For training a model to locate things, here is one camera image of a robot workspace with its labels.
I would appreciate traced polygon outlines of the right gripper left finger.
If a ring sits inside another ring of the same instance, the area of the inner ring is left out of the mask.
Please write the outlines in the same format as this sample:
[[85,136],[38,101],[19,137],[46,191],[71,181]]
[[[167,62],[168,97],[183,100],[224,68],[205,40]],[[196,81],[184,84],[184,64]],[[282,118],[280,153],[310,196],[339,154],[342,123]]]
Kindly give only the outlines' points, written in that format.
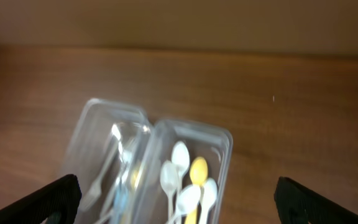
[[0,210],[0,223],[75,222],[82,193],[78,178],[67,174]]

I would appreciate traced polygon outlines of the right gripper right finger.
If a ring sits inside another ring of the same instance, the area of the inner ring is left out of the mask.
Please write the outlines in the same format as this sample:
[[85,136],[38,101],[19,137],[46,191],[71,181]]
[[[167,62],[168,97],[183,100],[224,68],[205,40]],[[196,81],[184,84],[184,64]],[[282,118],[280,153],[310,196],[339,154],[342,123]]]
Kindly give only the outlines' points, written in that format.
[[280,177],[273,195],[282,224],[358,224],[358,215],[289,177]]

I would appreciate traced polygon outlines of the clear white plastic fork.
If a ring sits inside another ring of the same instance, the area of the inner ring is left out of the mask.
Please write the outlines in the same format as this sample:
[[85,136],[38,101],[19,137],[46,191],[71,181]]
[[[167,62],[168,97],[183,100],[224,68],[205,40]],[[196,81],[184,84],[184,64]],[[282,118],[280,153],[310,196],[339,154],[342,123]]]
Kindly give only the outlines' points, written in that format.
[[111,127],[110,134],[109,134],[109,142],[107,144],[107,149],[109,149],[109,152],[104,159],[99,174],[96,176],[89,190],[80,201],[78,207],[80,211],[82,212],[88,211],[100,198],[102,194],[101,183],[114,159],[118,145],[121,143],[121,138],[122,138],[122,134],[119,129],[119,126],[117,125],[117,123],[114,123]]

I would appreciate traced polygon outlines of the slim white plastic fork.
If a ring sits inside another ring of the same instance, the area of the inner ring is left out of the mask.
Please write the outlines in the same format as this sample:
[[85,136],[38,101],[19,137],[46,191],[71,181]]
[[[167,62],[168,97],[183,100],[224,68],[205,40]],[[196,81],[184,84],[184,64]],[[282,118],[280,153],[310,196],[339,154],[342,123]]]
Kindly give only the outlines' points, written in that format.
[[104,224],[106,221],[108,221],[112,216],[114,215],[114,210],[110,210],[107,214],[102,216],[99,220],[94,222],[93,224]]

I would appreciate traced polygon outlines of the wide white plastic spoon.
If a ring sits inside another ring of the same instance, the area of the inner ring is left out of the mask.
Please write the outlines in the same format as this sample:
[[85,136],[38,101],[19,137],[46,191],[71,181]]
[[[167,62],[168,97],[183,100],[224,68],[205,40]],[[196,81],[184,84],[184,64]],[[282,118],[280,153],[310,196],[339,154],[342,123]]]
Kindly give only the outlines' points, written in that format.
[[201,213],[198,223],[207,224],[208,213],[217,200],[218,187],[216,181],[213,178],[208,178],[203,184],[202,189],[203,194],[200,198]]

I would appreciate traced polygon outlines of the yellow plastic spoon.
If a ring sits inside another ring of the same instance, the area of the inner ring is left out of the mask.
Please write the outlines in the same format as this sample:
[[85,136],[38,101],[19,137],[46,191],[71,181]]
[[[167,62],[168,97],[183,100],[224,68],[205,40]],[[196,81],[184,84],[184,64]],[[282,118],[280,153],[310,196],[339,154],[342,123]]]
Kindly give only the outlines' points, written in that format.
[[[190,167],[190,179],[192,184],[202,186],[208,178],[208,164],[203,157],[197,157]],[[198,208],[195,208],[185,218],[185,224],[196,224]]]

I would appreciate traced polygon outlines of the cream plastic spoon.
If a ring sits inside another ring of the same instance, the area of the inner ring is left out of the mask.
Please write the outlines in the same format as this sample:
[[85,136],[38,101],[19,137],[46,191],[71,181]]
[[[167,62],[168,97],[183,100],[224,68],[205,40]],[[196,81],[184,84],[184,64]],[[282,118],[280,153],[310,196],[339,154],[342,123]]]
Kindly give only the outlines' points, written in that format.
[[188,185],[178,195],[175,204],[175,212],[168,219],[166,224],[172,224],[177,219],[191,213],[199,204],[201,188],[199,185]]

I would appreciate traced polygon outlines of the translucent white plastic spoon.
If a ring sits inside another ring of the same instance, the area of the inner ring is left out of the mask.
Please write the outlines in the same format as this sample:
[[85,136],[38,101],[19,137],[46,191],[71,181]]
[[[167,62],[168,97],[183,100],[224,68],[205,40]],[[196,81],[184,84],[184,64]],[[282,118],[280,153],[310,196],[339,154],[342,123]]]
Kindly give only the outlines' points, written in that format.
[[171,161],[165,161],[160,170],[160,185],[168,198],[168,218],[173,215],[173,196],[178,187],[177,168]]

